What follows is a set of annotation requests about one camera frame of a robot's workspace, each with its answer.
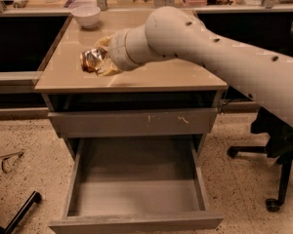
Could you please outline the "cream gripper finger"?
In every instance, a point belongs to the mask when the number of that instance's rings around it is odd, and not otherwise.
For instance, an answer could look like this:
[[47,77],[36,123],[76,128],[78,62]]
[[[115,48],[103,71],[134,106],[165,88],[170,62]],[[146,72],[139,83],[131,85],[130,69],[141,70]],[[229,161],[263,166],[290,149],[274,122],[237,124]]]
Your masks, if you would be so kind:
[[98,76],[113,76],[121,73],[121,70],[110,60],[102,61],[98,66]]
[[100,38],[94,45],[95,48],[104,48],[107,49],[111,40],[111,36],[105,36]]

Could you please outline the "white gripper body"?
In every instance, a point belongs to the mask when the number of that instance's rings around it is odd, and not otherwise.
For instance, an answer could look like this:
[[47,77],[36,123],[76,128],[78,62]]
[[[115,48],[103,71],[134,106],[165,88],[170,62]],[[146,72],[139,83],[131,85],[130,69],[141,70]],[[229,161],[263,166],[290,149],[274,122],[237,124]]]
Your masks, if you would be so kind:
[[121,71],[132,71],[142,65],[136,60],[139,48],[145,44],[145,32],[142,28],[125,28],[116,31],[110,38],[108,52],[111,61]]

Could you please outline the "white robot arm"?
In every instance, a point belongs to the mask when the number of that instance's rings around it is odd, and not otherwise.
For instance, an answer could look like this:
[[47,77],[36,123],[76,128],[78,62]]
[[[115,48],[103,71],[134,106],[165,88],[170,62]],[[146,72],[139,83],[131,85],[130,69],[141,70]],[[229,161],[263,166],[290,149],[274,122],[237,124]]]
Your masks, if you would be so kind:
[[183,59],[203,65],[293,128],[293,58],[219,36],[198,18],[161,7],[135,28],[99,40],[121,71],[152,61]]

